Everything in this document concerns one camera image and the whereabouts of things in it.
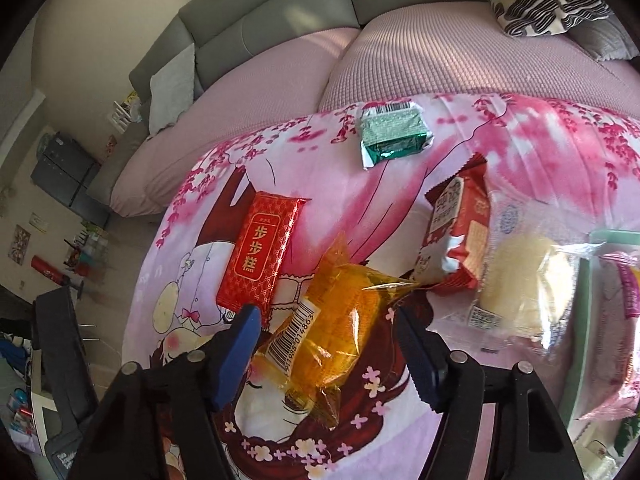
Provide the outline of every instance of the orange snack package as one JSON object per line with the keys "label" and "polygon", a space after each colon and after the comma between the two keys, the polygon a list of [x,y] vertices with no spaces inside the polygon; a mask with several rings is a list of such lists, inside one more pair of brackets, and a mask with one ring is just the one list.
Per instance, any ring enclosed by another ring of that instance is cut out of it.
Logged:
{"label": "orange snack package", "polygon": [[489,232],[486,160],[476,153],[450,179],[431,189],[433,213],[412,278],[438,294],[477,288]]}
{"label": "orange snack package", "polygon": [[298,309],[256,354],[260,367],[324,425],[338,424],[340,386],[367,344],[381,308],[416,288],[350,264],[344,235],[322,257]]}
{"label": "orange snack package", "polygon": [[239,312],[246,303],[260,308],[262,326],[271,319],[271,297],[291,232],[306,198],[259,191],[242,224],[216,302]]}

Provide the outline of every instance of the purple label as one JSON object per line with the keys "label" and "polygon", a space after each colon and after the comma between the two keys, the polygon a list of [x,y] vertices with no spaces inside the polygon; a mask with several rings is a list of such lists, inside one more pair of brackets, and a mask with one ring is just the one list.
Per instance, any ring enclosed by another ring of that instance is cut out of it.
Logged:
{"label": "purple label", "polygon": [[622,293],[625,305],[625,319],[640,317],[640,288],[638,279],[630,266],[616,264],[620,272]]}

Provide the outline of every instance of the pink snack package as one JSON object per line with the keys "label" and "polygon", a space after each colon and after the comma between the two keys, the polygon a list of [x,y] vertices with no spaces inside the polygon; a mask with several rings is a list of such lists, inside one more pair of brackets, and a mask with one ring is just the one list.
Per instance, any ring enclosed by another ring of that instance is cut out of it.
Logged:
{"label": "pink snack package", "polygon": [[622,251],[599,258],[602,295],[589,411],[580,419],[618,420],[635,415],[640,400],[640,269],[638,259]]}

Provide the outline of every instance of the yellow transparent wrapper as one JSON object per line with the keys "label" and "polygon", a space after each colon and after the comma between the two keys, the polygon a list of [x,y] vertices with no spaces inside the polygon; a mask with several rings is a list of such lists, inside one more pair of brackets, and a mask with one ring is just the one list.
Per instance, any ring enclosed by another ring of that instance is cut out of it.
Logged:
{"label": "yellow transparent wrapper", "polygon": [[349,264],[338,238],[293,313],[256,355],[301,408],[338,423],[340,386],[366,345],[381,308],[418,283]]}

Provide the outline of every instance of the sofa armrest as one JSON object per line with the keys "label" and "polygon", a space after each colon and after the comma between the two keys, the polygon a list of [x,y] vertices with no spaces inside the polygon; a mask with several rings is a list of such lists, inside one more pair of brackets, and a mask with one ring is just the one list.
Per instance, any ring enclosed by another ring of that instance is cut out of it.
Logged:
{"label": "sofa armrest", "polygon": [[87,189],[87,195],[106,206],[111,203],[111,191],[129,159],[149,135],[145,123],[131,123],[118,141],[113,153],[105,161],[100,171]]}

